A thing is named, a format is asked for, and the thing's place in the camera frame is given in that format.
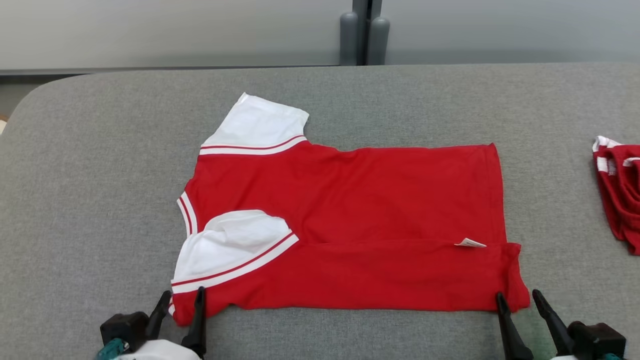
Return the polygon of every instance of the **red fabric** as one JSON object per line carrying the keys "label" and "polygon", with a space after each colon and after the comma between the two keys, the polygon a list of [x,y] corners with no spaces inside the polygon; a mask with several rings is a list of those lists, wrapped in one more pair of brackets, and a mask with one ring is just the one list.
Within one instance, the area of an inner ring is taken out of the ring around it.
{"label": "red fabric", "polygon": [[[229,304],[494,311],[498,291],[513,311],[529,305],[493,144],[340,152],[305,141],[272,155],[201,155],[186,193],[198,231],[220,214],[260,209],[300,239],[208,288],[207,316]],[[453,245],[465,238],[487,247]],[[174,294],[179,325],[191,321],[195,294]]]}
{"label": "red fabric", "polygon": [[[598,158],[607,160],[606,168],[598,169]],[[640,145],[601,145],[593,153],[611,231],[618,240],[628,242],[631,254],[640,255],[640,160],[632,158],[640,158]]]}

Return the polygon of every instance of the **teal part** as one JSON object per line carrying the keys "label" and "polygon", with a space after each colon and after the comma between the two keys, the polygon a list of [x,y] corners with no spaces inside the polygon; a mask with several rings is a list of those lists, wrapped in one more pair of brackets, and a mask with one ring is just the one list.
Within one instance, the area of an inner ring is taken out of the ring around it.
{"label": "teal part", "polygon": [[122,339],[113,339],[109,341],[102,350],[98,351],[95,360],[113,360],[124,354],[128,348],[129,345],[122,341]]}

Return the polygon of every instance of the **clothing tag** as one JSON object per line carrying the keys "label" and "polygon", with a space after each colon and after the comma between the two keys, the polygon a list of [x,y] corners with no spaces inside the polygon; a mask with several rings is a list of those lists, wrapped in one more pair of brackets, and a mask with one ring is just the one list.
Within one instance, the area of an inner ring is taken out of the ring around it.
{"label": "clothing tag", "polygon": [[486,247],[485,244],[479,243],[477,241],[473,241],[471,239],[465,238],[461,243],[455,244],[456,246],[469,246],[469,247]]}

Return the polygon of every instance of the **red t-shirt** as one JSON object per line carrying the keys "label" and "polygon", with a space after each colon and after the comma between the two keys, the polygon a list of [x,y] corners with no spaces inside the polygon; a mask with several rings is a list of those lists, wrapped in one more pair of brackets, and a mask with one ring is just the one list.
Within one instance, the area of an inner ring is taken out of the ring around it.
{"label": "red t-shirt", "polygon": [[529,305],[508,243],[496,148],[338,151],[312,144],[302,110],[244,94],[201,147],[179,199],[188,239],[170,311],[494,311]]}

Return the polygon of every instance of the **gray fabric surface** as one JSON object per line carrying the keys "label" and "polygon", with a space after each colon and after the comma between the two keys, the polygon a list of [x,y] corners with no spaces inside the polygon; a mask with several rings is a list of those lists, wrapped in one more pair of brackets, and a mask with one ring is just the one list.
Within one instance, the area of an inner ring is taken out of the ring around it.
{"label": "gray fabric surface", "polygon": [[[640,258],[613,238],[593,137],[640,143],[640,66],[455,65],[147,71],[41,86],[0,138],[0,357],[89,359],[99,325],[150,311],[184,241],[175,199],[198,146],[242,94],[310,113],[310,141],[495,142],[522,275],[565,322],[607,322],[640,357]],[[535,309],[514,315],[555,354]],[[169,318],[161,336],[184,335]],[[491,313],[228,308],[208,359],[502,358]]]}

